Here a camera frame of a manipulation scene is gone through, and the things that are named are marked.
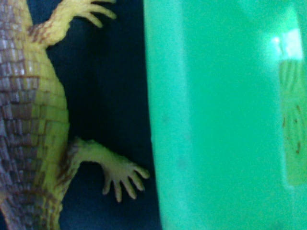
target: lizard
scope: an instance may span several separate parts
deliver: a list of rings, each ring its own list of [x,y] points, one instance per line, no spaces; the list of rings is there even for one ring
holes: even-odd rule
[[[68,144],[63,85],[46,48],[60,42],[74,17],[101,21],[116,15],[94,0],[62,0],[49,20],[33,25],[26,0],[0,0],[0,210],[8,230],[60,230],[62,200],[83,161],[102,166],[107,194],[121,183],[130,197],[149,172],[105,146],[76,138]],[[95,2],[115,3],[114,0]]]

